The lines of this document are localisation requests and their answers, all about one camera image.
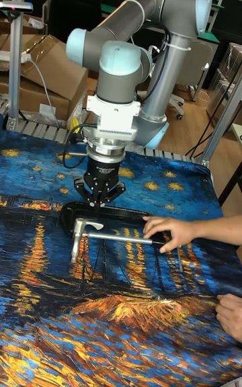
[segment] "black cable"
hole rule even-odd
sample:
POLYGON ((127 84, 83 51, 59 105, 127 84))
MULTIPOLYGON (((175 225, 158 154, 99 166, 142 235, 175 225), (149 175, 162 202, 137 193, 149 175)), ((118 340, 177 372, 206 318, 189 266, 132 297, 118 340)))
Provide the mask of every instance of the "black cable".
POLYGON ((88 119, 89 115, 87 115, 85 121, 82 123, 82 124, 78 124, 77 126, 75 126, 70 132, 69 132, 69 135, 68 135, 68 138, 67 138, 67 141, 66 141, 66 144, 65 144, 65 148, 64 148, 64 151, 63 151, 63 165, 67 168, 67 169, 74 169, 75 167, 79 166, 81 164, 81 162, 83 162, 84 158, 83 157, 76 165, 74 166, 67 166, 67 164, 65 163, 65 158, 66 158, 66 155, 67 155, 67 150, 69 148, 69 145, 70 145, 70 139, 73 135, 73 133, 76 131, 76 129, 79 129, 79 131, 81 131, 83 129, 83 127, 94 127, 96 128, 97 127, 97 124, 93 124, 93 123, 90 123, 90 124, 86 124, 86 121, 88 119))
POLYGON ((27 118, 22 113, 22 111, 20 111, 20 110, 19 110, 19 115, 23 118, 24 121, 28 121, 27 118))
POLYGON ((228 87, 226 88, 225 92, 223 93, 222 97, 220 98, 219 102, 217 103, 217 105, 216 105, 216 107, 215 107, 215 109, 214 109, 214 111, 213 111, 213 113, 212 113, 212 115, 211 115, 211 117, 210 117, 210 119, 209 119, 209 121, 208 121, 208 124, 207 124, 207 126, 205 127, 205 130, 203 131, 203 133, 202 133, 202 135, 201 135, 201 137, 200 137, 198 143, 197 143, 193 148, 191 148, 191 149, 185 154, 185 156, 187 156, 187 155, 192 151, 192 154, 190 155, 190 158, 192 158, 192 156, 193 156, 193 154, 195 153, 195 151, 196 151, 196 149, 198 148, 198 146, 201 145, 201 144, 203 144, 203 142, 205 142, 208 138, 210 138, 210 136, 211 136, 212 133, 211 133, 206 139, 202 140, 202 138, 204 137, 204 135, 205 135, 205 133, 206 133, 206 131, 207 131, 209 125, 212 123, 212 119, 213 119, 215 113, 217 112, 218 108, 220 107, 221 103, 223 102, 223 99, 225 98, 225 96, 226 96, 226 94, 228 93, 228 91, 229 91, 231 85, 233 84, 233 81, 235 80, 235 77, 236 77, 236 75, 237 75, 237 73, 239 72, 239 69, 240 69, 240 67, 241 67, 241 64, 242 64, 242 60, 241 60, 241 62, 239 63, 239 66, 238 66, 238 68, 237 68, 235 74, 233 75, 233 78, 231 79, 231 82, 229 83, 228 87))
MULTIPOLYGON (((227 129, 224 131, 223 136, 228 132, 229 128, 232 126, 233 122, 236 120, 237 116, 239 115, 241 109, 242 109, 242 104, 239 106, 239 109, 237 110, 235 116, 232 118, 231 122, 227 126, 227 129)), ((213 131, 212 131, 212 133, 210 133, 209 136, 206 137, 206 139, 203 140, 203 142, 206 142, 206 140, 209 139, 212 136, 212 134, 213 134, 213 131)), ((197 154, 196 156, 194 156, 194 159, 196 159, 196 157, 199 157, 203 153, 204 153, 204 151, 202 151, 201 153, 197 154)))
MULTIPOLYGON (((169 52, 169 48, 168 48, 168 45, 166 46, 166 49, 165 49, 165 57, 164 57, 164 60, 163 60, 163 63, 162 63, 162 67, 161 67, 161 70, 159 71, 159 75, 157 77, 157 80, 155 81, 155 84, 153 85, 151 91, 149 92, 149 94, 147 94, 147 96, 143 99, 143 104, 145 103, 145 101, 152 95, 152 93, 154 92, 154 90, 156 89, 157 87, 157 84, 161 78, 161 75, 164 71, 164 68, 165 68, 165 65, 166 65, 166 61, 167 61, 167 56, 168 56, 168 52, 169 52)), ((164 50, 161 50, 161 52, 159 53, 159 55, 163 54, 164 53, 164 50)))

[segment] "chair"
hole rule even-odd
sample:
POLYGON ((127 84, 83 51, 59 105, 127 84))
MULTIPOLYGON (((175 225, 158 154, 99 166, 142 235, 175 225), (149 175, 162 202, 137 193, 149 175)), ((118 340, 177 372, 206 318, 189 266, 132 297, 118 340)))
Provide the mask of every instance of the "chair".
MULTIPOLYGON (((151 45, 149 47, 151 55, 153 50, 159 52, 156 46, 151 45)), ((210 66, 213 55, 213 49, 209 44, 199 39, 192 40, 191 51, 186 53, 176 84, 188 87, 199 86, 204 72, 206 72, 210 66)), ((155 65, 153 65, 150 76, 152 76, 154 67, 155 65)), ((184 115, 184 111, 182 110, 184 99, 180 96, 172 94, 169 103, 178 111, 177 119, 182 119, 184 115)))
POLYGON ((51 0, 48 34, 67 42, 75 28, 92 30, 101 21, 101 0, 51 0))

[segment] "floor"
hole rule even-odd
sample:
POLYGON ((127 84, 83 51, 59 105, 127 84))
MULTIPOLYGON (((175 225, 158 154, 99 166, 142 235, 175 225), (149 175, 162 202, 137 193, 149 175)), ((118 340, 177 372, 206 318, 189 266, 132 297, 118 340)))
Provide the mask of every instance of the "floor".
MULTIPOLYGON (((93 92, 96 88, 96 78, 96 74, 89 74, 89 93, 93 92)), ((191 100, 192 96, 187 91, 184 91, 183 87, 178 87, 176 94, 186 99, 183 106, 184 116, 182 120, 178 121, 175 108, 168 106, 166 114, 169 128, 158 148, 184 155, 196 145, 209 121, 208 114, 206 113, 209 97, 206 92, 202 91, 200 93, 200 99, 197 102, 193 102, 191 100)), ((212 130, 213 127, 210 125, 206 136, 212 130)), ((205 145, 200 145, 194 155, 202 152, 205 145)), ((242 149, 232 134, 225 135, 219 142, 210 162, 210 170, 214 179, 214 189, 218 197, 241 162, 241 154, 242 149)), ((225 216, 242 214, 242 193, 238 185, 231 192, 222 208, 225 216)))

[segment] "starry night pattern mat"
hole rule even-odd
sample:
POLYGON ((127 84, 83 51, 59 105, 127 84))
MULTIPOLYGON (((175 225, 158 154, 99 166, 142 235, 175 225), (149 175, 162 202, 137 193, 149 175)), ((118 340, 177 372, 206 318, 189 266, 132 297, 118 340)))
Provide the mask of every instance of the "starry night pattern mat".
MULTIPOLYGON (((83 239, 71 263, 59 214, 81 200, 73 180, 86 160, 65 169, 62 151, 0 135, 0 386, 205 387, 240 376, 242 351, 214 310, 218 293, 241 296, 234 247, 189 243, 180 273, 176 251, 129 243, 142 228, 114 222, 126 243, 83 239)), ((127 190, 113 206, 184 220, 222 216, 203 167, 127 153, 120 178, 127 190)))

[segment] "cardboard box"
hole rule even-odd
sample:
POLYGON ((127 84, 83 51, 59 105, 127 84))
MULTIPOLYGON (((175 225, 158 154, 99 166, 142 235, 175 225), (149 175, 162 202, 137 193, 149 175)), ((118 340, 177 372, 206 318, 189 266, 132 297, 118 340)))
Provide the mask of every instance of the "cardboard box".
MULTIPOLYGON (((29 24, 29 19, 34 18, 38 22, 42 21, 42 18, 34 17, 32 14, 24 14, 23 18, 23 34, 44 34, 44 27, 42 29, 34 28, 29 24)), ((7 20, 3 13, 0 16, 0 35, 8 34, 11 30, 11 23, 7 20)))
MULTIPOLYGON (((10 39, 8 39, 3 49, 8 51, 9 48, 10 39)), ((31 54, 32 60, 36 62, 42 73, 48 91, 52 92, 51 96, 54 103, 59 102, 60 106, 56 110, 56 117, 60 120, 67 120, 87 89, 88 70, 71 62, 66 56, 66 45, 53 36, 23 35, 22 51, 31 54)), ((8 69, 8 62, 0 62, 0 71, 7 71, 8 69)), ((39 112, 40 104, 48 105, 40 75, 31 62, 21 65, 21 75, 24 77, 22 79, 22 90, 24 89, 26 100, 24 101, 22 91, 22 104, 20 107, 26 111, 39 112), (30 99, 30 92, 34 93, 33 99, 35 100, 33 103, 30 99)))
MULTIPOLYGON (((10 39, 3 47, 4 51, 9 51, 9 49, 10 39)), ((50 35, 23 35, 22 52, 31 54, 32 60, 42 73, 47 89, 77 104, 87 86, 88 71, 67 58, 64 42, 50 35)), ((3 67, 6 71, 6 63, 3 64, 3 67)), ((43 87, 40 75, 33 63, 27 62, 21 65, 21 76, 43 87)))
MULTIPOLYGON (((215 111, 216 106, 218 105, 222 95, 225 93, 226 89, 229 86, 229 80, 223 79, 219 80, 216 86, 214 86, 214 89, 210 92, 210 102, 206 108, 206 112, 208 116, 211 118, 212 114, 215 111)), ((224 112, 224 109, 227 105, 227 102, 233 92, 234 85, 231 85, 229 90, 227 91, 224 99, 222 100, 222 103, 219 105, 214 117, 212 118, 212 125, 216 126, 219 118, 221 117, 222 113, 224 112)), ((237 109, 235 111, 234 116, 236 115, 238 109, 240 108, 242 100, 240 101, 239 105, 237 106, 237 109)), ((236 117, 234 123, 242 125, 242 110, 239 112, 238 116, 236 117)))
POLYGON ((230 43, 227 51, 224 55, 224 58, 219 66, 219 69, 223 75, 233 84, 239 79, 239 76, 242 73, 242 45, 230 43))
MULTIPOLYGON (((1 72, 0 94, 4 95, 9 92, 8 82, 8 72, 1 72)), ((67 121, 75 107, 73 102, 49 90, 48 94, 51 104, 55 109, 57 120, 67 121)), ((20 79, 19 109, 21 111, 40 112, 42 115, 52 116, 45 90, 24 77, 20 79)))

